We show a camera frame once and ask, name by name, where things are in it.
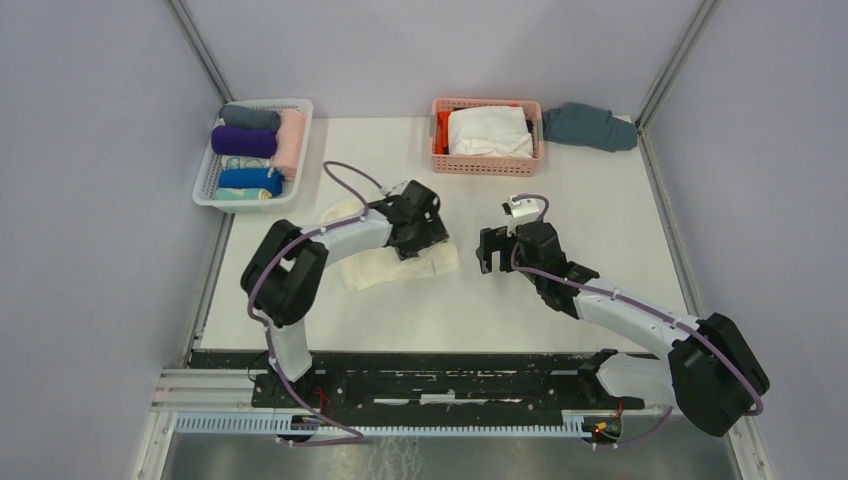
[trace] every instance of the blue rolled towel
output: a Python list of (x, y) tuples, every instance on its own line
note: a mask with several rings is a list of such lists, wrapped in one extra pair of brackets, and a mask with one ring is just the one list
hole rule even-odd
[(218, 188), (264, 188), (272, 197), (283, 193), (283, 175), (268, 168), (224, 170), (218, 177)]

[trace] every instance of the floor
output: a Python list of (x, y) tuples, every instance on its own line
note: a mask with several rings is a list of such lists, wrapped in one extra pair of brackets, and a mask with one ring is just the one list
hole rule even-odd
[[(627, 418), (633, 436), (655, 419)], [(373, 443), (292, 449), (251, 435), (178, 434), (164, 479), (589, 479), (740, 478), (730, 443), (674, 418), (656, 438), (592, 452), (575, 439), (375, 438)]]

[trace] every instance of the blue folded cloth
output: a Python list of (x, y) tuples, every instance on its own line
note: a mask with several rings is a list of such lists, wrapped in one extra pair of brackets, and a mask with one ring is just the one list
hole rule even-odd
[(636, 126), (615, 118), (609, 110), (568, 102), (542, 112), (543, 136), (549, 142), (597, 148), (606, 152), (636, 146)]

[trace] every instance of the cable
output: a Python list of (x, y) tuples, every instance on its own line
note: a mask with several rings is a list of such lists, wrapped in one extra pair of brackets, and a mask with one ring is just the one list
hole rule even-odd
[(645, 434), (639, 435), (636, 438), (631, 438), (630, 440), (625, 440), (623, 442), (616, 442), (613, 444), (605, 444), (605, 443), (593, 443), (592, 449), (595, 450), (615, 450), (621, 447), (632, 447), (634, 445), (638, 445), (640, 443), (646, 442), (653, 438), (660, 430), (662, 430), (665, 425), (668, 423), (668, 420), (671, 418), (671, 412), (674, 411), (674, 407), (668, 407), (663, 414), (662, 418), (660, 418), (659, 423), (654, 425), (654, 428), (648, 430)]
[(698, 340), (702, 345), (704, 345), (707, 350), (709, 350), (713, 355), (715, 355), (715, 357), (718, 358), (722, 365), (724, 365), (725, 368), (730, 370), (730, 373), (733, 374), (734, 377), (736, 377), (736, 380), (738, 380), (740, 384), (742, 384), (742, 387), (745, 389), (746, 392), (748, 392), (748, 395), (751, 396), (751, 399), (754, 401), (754, 410), (749, 411), (748, 413), (746, 413), (746, 415), (756, 416), (763, 413), (763, 399), (757, 393), (757, 390), (754, 388), (754, 386), (751, 385), (751, 382), (749, 382), (748, 379), (745, 378), (745, 375), (743, 375), (742, 372), (740, 372), (739, 369), (736, 368), (736, 365), (734, 365), (733, 362), (731, 362), (730, 359), (727, 358), (727, 356), (723, 354), (721, 350), (718, 349), (718, 347), (713, 345), (712, 342), (710, 342), (706, 337), (698, 333), (697, 330), (693, 329), (689, 325), (686, 325), (685, 323), (678, 322), (671, 315), (657, 310), (656, 308), (650, 305), (646, 305), (634, 298), (628, 297), (627, 295), (617, 294), (616, 292), (607, 290), (605, 288), (593, 287), (590, 285), (584, 285), (582, 283), (572, 282), (571, 280), (560, 278), (556, 275), (545, 272), (544, 270), (539, 270), (538, 268), (519, 267), (515, 263), (515, 254), (517, 252), (518, 243), (516, 243), (515, 247), (512, 249), (512, 255), (510, 257), (510, 264), (512, 265), (512, 269), (515, 271), (538, 275), (540, 277), (547, 278), (548, 280), (561, 283), (568, 287), (604, 295), (606, 297), (612, 298), (613, 300), (621, 300), (622, 302), (631, 305), (635, 308), (638, 308), (639, 310), (642, 310), (643, 312), (648, 313), (649, 315), (653, 315), (659, 318), (660, 320), (668, 323), (672, 327), (679, 328), (684, 332), (688, 333), (694, 339)]
[(613, 422), (618, 422), (618, 436), (617, 437), (612, 436), (609, 433), (607, 433), (606, 429), (599, 429), (598, 433), (609, 438), (610, 440), (618, 442), (619, 440), (621, 440), (621, 436), (624, 435), (624, 419), (621, 418), (621, 417), (618, 417), (618, 418), (615, 418), (613, 420)]
[(539, 195), (537, 193), (519, 193), (518, 195), (512, 197), (513, 200), (526, 200), (526, 199), (535, 199), (541, 200), (545, 202), (545, 208), (542, 209), (542, 213), (539, 214), (539, 218), (536, 220), (542, 221), (545, 219), (545, 214), (548, 213), (548, 208), (551, 206), (551, 201), (548, 200), (548, 197), (544, 195)]
[(250, 295), (248, 296), (248, 302), (247, 302), (247, 315), (250, 318), (261, 323), (265, 327), (264, 328), (264, 330), (265, 330), (265, 340), (268, 342), (268, 361), (271, 364), (271, 368), (273, 368), (273, 370), (275, 372), (277, 372), (277, 375), (279, 375), (280, 380), (283, 382), (283, 387), (285, 387), (288, 394), (294, 399), (295, 402), (297, 402), (298, 405), (300, 405), (303, 409), (305, 409), (306, 411), (308, 411), (309, 413), (314, 415), (316, 418), (320, 419), (321, 421), (325, 422), (328, 425), (332, 425), (332, 426), (334, 426), (334, 427), (336, 427), (340, 430), (343, 430), (343, 431), (352, 435), (352, 437), (334, 438), (334, 439), (331, 439), (331, 440), (321, 440), (321, 441), (317, 441), (317, 442), (305, 442), (305, 443), (292, 443), (292, 442), (290, 442), (290, 445), (297, 445), (297, 446), (303, 446), (303, 447), (319, 447), (319, 446), (324, 446), (324, 445), (344, 445), (344, 444), (348, 444), (348, 443), (360, 442), (365, 437), (364, 437), (364, 435), (362, 435), (362, 432), (354, 430), (353, 428), (350, 428), (347, 425), (343, 425), (343, 424), (333, 420), (332, 418), (329, 418), (329, 417), (323, 415), (322, 413), (318, 412), (317, 410), (312, 408), (308, 403), (306, 403), (306, 401), (304, 401), (302, 398), (300, 398), (300, 396), (297, 394), (297, 392), (294, 391), (294, 388), (292, 387), (288, 378), (286, 378), (286, 375), (283, 373), (283, 368), (282, 368), (282, 365), (280, 364), (280, 357), (279, 357), (279, 355), (277, 355), (277, 352), (274, 350), (274, 344), (271, 341), (271, 325), (267, 320), (265, 320), (263, 317), (259, 316), (256, 312), (253, 311), (253, 305), (256, 304), (256, 296), (259, 294), (259, 290), (262, 288), (262, 284), (265, 283), (265, 280), (268, 278), (268, 275), (271, 274), (271, 270), (273, 270), (274, 267), (277, 266), (280, 263), (280, 261), (283, 259), (283, 257), (285, 257), (295, 247), (297, 247), (298, 245), (300, 245), (301, 243), (303, 243), (307, 239), (314, 237), (315, 235), (318, 235), (322, 232), (334, 230), (336, 228), (340, 228), (340, 227), (343, 227), (345, 225), (351, 225), (353, 223), (359, 222), (359, 221), (361, 221), (362, 218), (364, 218), (365, 216), (368, 215), (369, 208), (368, 208), (368, 202), (365, 200), (365, 197), (363, 197), (353, 187), (351, 187), (350, 185), (348, 185), (347, 183), (342, 181), (333, 172), (331, 172), (330, 168), (329, 168), (330, 166), (342, 167), (342, 168), (346, 168), (348, 170), (351, 170), (355, 173), (358, 173), (358, 174), (362, 175), (363, 177), (365, 177), (367, 180), (371, 181), (371, 183), (376, 185), (377, 188), (379, 188), (380, 190), (383, 189), (383, 186), (380, 184), (380, 182), (378, 182), (372, 176), (368, 175), (367, 173), (363, 172), (362, 170), (360, 170), (356, 167), (350, 166), (346, 163), (335, 162), (335, 161), (324, 162), (324, 172), (326, 172), (327, 175), (332, 180), (334, 180), (336, 183), (338, 183), (342, 188), (344, 188), (345, 190), (350, 192), (354, 197), (356, 197), (357, 200), (362, 202), (362, 212), (358, 215), (353, 216), (353, 217), (345, 218), (345, 219), (330, 223), (329, 225), (326, 225), (325, 227), (317, 228), (315, 230), (303, 233), (299, 237), (297, 237), (294, 240), (292, 240), (291, 242), (289, 242), (285, 247), (283, 247), (277, 253), (276, 256), (274, 256), (274, 258), (270, 262), (268, 262), (268, 265), (265, 267), (265, 269), (262, 270), (262, 273), (259, 275), (259, 278), (256, 280), (256, 284), (253, 286), (253, 289), (251, 289), (251, 291), (250, 291)]
[(253, 360), (251, 360), (250, 363), (247, 364), (247, 379), (250, 380), (253, 384), (256, 384), (256, 377), (250, 376), (250, 370), (253, 368), (254, 365), (256, 365), (256, 361), (262, 358), (262, 355), (265, 355), (266, 353), (268, 353), (268, 350), (259, 352), (259, 354), (253, 357)]

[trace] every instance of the rolled cloth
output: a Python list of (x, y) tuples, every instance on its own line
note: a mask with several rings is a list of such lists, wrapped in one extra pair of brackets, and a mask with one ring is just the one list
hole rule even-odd
[(256, 110), (241, 105), (224, 105), (218, 112), (225, 125), (245, 130), (273, 130), (280, 128), (280, 114), (273, 110)]
[(283, 124), (277, 130), (277, 153), (271, 157), (271, 166), (289, 181), (297, 176), (300, 149), (303, 148), (303, 132), (306, 130), (306, 115), (287, 108), (283, 110)]
[(220, 125), (212, 130), (212, 150), (221, 155), (271, 158), (277, 151), (276, 132)]
[(221, 169), (232, 170), (234, 168), (270, 168), (271, 161), (267, 158), (237, 157), (235, 155), (221, 155)]
[(264, 188), (219, 188), (215, 200), (268, 200), (271, 192)]
[(276, 197), (283, 193), (283, 176), (271, 168), (238, 168), (224, 170), (218, 177), (218, 188), (264, 188)]

